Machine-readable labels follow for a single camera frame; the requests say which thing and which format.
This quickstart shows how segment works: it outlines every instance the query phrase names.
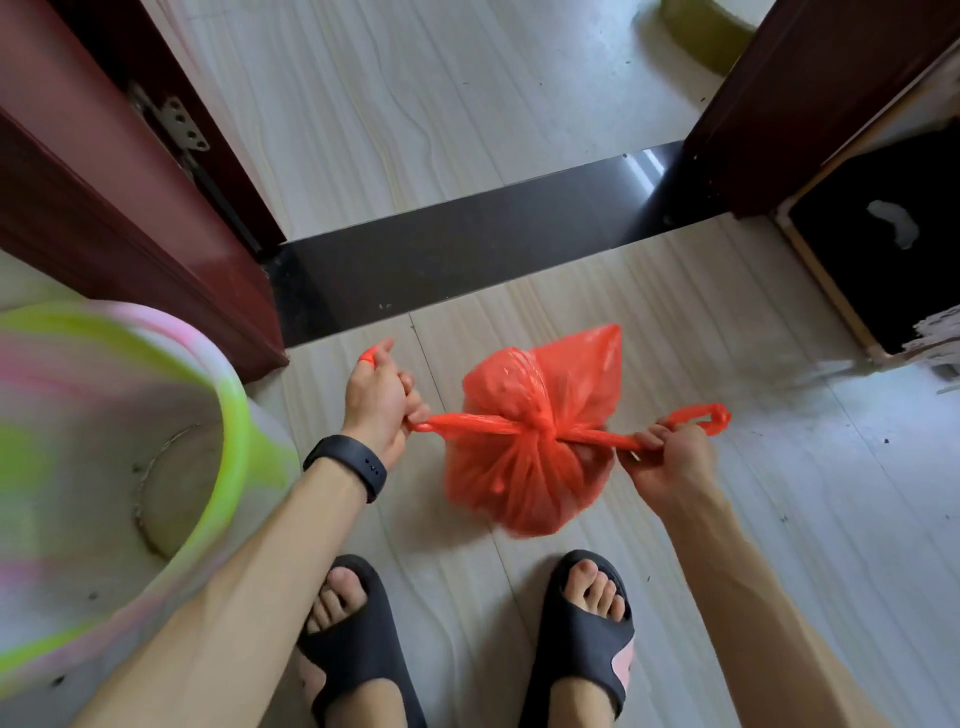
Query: hand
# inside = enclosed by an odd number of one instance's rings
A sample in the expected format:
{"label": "hand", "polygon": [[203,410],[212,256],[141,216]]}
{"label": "hand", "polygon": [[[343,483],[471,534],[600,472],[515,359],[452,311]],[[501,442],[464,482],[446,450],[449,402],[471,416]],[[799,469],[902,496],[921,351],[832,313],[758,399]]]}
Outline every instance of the hand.
{"label": "hand", "polygon": [[714,484],[716,453],[701,427],[673,428],[660,420],[635,437],[645,447],[639,457],[628,450],[618,450],[616,456],[640,497],[662,521],[692,515],[723,498]]}
{"label": "hand", "polygon": [[373,353],[375,368],[367,361],[353,368],[341,430],[373,450],[387,470],[396,465],[410,434],[404,421],[421,423],[430,416],[414,376],[399,371],[390,356],[393,347],[393,338],[384,339]]}

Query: fitness tracker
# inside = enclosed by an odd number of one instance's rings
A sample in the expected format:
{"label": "fitness tracker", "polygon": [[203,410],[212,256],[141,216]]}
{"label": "fitness tracker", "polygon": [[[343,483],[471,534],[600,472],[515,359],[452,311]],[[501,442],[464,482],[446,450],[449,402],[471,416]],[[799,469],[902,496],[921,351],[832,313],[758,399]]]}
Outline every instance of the fitness tracker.
{"label": "fitness tracker", "polygon": [[383,484],[387,481],[387,469],[383,467],[383,463],[373,450],[359,440],[354,440],[347,435],[324,437],[306,456],[303,461],[303,470],[306,471],[314,461],[322,457],[336,460],[357,473],[364,488],[367,489],[367,503],[373,503],[383,490]]}

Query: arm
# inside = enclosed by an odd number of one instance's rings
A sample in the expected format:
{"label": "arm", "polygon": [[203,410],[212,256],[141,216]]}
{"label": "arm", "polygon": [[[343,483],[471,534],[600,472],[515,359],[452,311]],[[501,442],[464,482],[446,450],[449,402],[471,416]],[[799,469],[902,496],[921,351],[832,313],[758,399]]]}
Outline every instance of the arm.
{"label": "arm", "polygon": [[889,725],[740,530],[703,430],[637,437],[651,456],[620,462],[666,527],[744,728]]}
{"label": "arm", "polygon": [[[403,452],[404,416],[429,410],[382,342],[376,370],[357,365],[343,432],[390,469]],[[94,695],[87,725],[255,726],[340,544],[367,502],[360,479],[322,458],[255,534]]]}

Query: black slide sandal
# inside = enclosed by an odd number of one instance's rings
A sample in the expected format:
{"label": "black slide sandal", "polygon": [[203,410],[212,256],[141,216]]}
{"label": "black slide sandal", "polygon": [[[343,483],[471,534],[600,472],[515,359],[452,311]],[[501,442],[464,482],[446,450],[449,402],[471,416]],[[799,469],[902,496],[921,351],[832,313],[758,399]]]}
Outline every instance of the black slide sandal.
{"label": "black slide sandal", "polygon": [[[564,586],[575,564],[589,559],[616,585],[627,603],[622,621],[585,612],[564,597]],[[615,716],[627,699],[626,686],[613,671],[613,660],[625,675],[633,658],[634,619],[620,574],[607,559],[592,551],[570,551],[553,569],[543,598],[537,656],[523,701],[520,728],[545,728],[550,712],[550,688],[564,677],[583,677],[610,694]]]}
{"label": "black slide sandal", "polygon": [[308,635],[306,623],[297,647],[326,673],[326,684],[311,706],[317,725],[324,728],[324,712],[341,695],[377,678],[396,683],[403,697],[408,728],[425,728],[426,718],[396,635],[390,600],[376,570],[359,556],[338,556],[330,567],[346,567],[360,579],[367,603],[333,626]]}

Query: toe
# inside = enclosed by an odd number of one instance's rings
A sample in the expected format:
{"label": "toe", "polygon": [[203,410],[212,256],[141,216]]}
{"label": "toe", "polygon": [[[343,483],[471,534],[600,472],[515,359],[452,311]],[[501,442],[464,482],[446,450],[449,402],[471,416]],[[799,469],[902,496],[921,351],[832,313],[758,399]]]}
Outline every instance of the toe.
{"label": "toe", "polygon": [[607,586],[604,587],[603,593],[600,595],[600,601],[597,602],[597,614],[600,617],[605,617],[610,611],[611,606],[613,605],[613,598],[616,596],[616,584],[612,581],[607,582]]}
{"label": "toe", "polygon": [[593,577],[593,583],[587,589],[587,608],[591,612],[596,613],[600,604],[600,597],[603,596],[608,581],[610,581],[610,578],[602,571],[598,571],[597,575]]}
{"label": "toe", "polygon": [[331,569],[326,576],[326,583],[330,589],[340,597],[344,603],[344,611],[351,615],[367,603],[367,593],[363,591],[360,577],[350,569],[337,567]]}
{"label": "toe", "polygon": [[333,622],[330,620],[330,615],[326,612],[324,603],[320,601],[320,596],[317,595],[317,598],[313,600],[313,609],[310,612],[313,615],[313,619],[317,622],[317,626],[321,629],[326,629]]}
{"label": "toe", "polygon": [[587,589],[589,589],[590,584],[593,583],[596,575],[597,565],[589,559],[584,559],[574,564],[569,576],[566,578],[566,586],[564,587],[566,600],[584,609],[587,606],[585,599]]}
{"label": "toe", "polygon": [[610,619],[613,621],[622,621],[624,615],[627,614],[627,602],[623,600],[623,597],[617,595],[613,598],[613,604],[610,605]]}
{"label": "toe", "polygon": [[329,586],[324,584],[320,589],[320,601],[324,603],[326,612],[330,615],[330,621],[336,624],[346,618],[344,608],[340,603],[340,597],[337,596]]}

